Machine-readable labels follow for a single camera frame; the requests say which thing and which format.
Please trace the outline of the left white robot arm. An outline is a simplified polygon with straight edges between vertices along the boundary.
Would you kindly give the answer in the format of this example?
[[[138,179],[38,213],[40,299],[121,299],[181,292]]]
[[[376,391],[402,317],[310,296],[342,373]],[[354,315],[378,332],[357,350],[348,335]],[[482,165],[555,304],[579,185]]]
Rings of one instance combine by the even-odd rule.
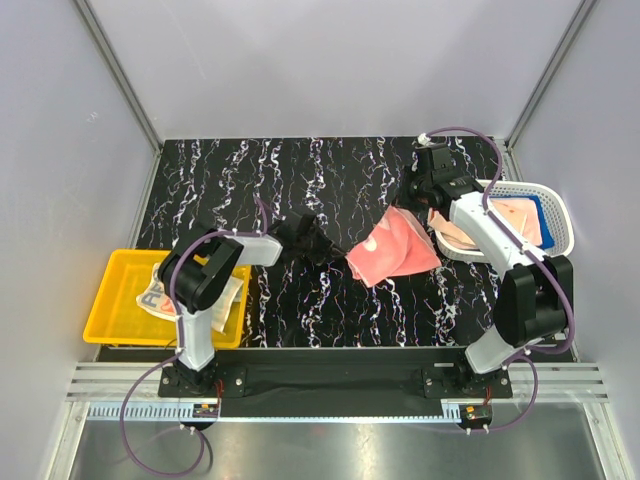
[[[259,232],[197,225],[176,243],[158,269],[158,280],[176,311],[175,358],[163,372],[172,373],[196,396],[214,388],[216,351],[205,315],[222,297],[236,267],[271,267],[298,258],[324,264],[345,255],[311,212],[294,211]]]

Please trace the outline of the pink patterned towel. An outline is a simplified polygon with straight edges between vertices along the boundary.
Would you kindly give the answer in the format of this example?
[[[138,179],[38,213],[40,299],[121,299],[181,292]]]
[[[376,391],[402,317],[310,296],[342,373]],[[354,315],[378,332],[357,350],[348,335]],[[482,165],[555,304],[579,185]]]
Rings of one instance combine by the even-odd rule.
[[[408,210],[389,206],[367,238],[346,255],[353,277],[371,288],[391,277],[441,266],[424,227]]]

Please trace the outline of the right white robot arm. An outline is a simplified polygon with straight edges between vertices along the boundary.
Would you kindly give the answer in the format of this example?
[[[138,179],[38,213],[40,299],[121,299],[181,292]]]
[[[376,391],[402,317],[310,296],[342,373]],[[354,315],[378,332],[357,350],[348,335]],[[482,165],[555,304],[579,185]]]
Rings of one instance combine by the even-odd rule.
[[[395,198],[412,212],[432,209],[460,228],[500,276],[491,327],[469,344],[454,371],[466,396],[527,351],[561,354],[575,336],[573,266],[527,241],[491,203],[488,187],[455,166],[445,144],[416,144]]]

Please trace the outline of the orange fox pattern towel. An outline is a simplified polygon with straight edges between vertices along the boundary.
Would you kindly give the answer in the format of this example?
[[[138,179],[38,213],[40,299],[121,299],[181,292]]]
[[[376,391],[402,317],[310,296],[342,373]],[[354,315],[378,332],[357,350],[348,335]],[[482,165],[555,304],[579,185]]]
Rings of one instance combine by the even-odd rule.
[[[538,216],[537,204],[533,199],[524,197],[494,197],[491,204],[527,241],[543,248],[544,238]],[[476,250],[471,238],[440,213],[431,209],[428,225],[439,232],[447,242],[462,250]]]

